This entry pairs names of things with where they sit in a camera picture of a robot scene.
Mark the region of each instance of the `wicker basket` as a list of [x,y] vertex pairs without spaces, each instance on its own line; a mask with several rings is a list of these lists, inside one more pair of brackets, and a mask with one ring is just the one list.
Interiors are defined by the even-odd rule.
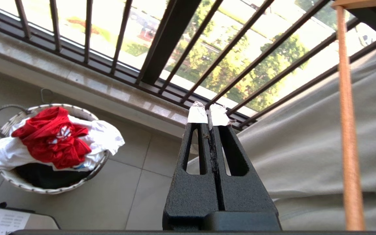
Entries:
[[[7,137],[9,134],[9,129],[17,124],[20,123],[23,119],[26,118],[31,118],[36,116],[39,112],[42,110],[48,108],[48,107],[55,107],[55,106],[60,106],[65,108],[67,111],[69,111],[69,115],[80,118],[80,119],[85,119],[89,121],[93,120],[98,120],[98,118],[90,113],[88,110],[85,110],[83,108],[79,108],[77,106],[69,105],[69,104],[44,104],[36,107],[31,107],[28,109],[25,109],[24,107],[21,107],[19,105],[14,105],[14,104],[8,104],[0,107],[0,111],[3,109],[6,109],[8,107],[15,107],[21,110],[20,113],[17,115],[13,116],[3,127],[0,129],[0,138]],[[15,170],[0,170],[0,175],[4,177],[5,180],[7,180],[9,183],[12,185],[21,188],[23,190],[29,191],[29,192],[35,192],[35,193],[40,193],[40,194],[59,194],[62,192],[67,192],[72,189],[75,189],[88,180],[92,179],[95,177],[98,172],[100,172],[101,168],[104,166],[106,163],[110,153],[108,151],[104,151],[102,158],[100,161],[97,163],[95,166],[94,170],[85,178],[81,179],[78,183],[75,183],[69,187],[63,187],[63,188],[58,188],[58,189],[42,189],[36,186],[33,186],[31,183],[28,183],[26,180],[22,179]]]

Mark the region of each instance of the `white tape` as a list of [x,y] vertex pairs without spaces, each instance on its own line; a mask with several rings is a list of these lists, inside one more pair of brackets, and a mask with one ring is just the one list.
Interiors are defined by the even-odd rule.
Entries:
[[206,110],[204,104],[195,101],[189,109],[188,122],[190,123],[209,123],[207,119]]
[[212,104],[210,106],[211,123],[213,126],[227,126],[230,125],[230,119],[226,115],[226,107]]

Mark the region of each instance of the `tile floor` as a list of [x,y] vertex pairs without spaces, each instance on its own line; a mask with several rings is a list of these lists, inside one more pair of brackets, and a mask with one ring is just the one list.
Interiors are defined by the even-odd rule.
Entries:
[[[41,104],[36,86],[0,74],[0,105]],[[115,125],[126,144],[85,185],[60,195],[25,192],[0,176],[0,202],[56,218],[62,229],[162,229],[162,211],[180,140],[55,95],[54,102],[91,110]],[[0,124],[16,110],[3,111]]]

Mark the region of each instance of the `wooden dowel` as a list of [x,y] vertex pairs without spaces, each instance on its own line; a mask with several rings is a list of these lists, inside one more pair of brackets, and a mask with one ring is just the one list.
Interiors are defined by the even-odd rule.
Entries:
[[345,207],[346,230],[364,230],[364,204],[356,144],[351,73],[349,58],[346,53],[344,8],[336,6],[336,12],[337,39],[339,40],[340,118],[342,122],[343,148],[343,204]]

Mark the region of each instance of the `gray cloth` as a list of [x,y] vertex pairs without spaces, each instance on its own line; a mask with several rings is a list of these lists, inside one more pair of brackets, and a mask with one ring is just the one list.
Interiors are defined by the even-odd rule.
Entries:
[[[376,230],[376,55],[352,71],[368,230]],[[241,132],[283,229],[345,229],[338,80]]]

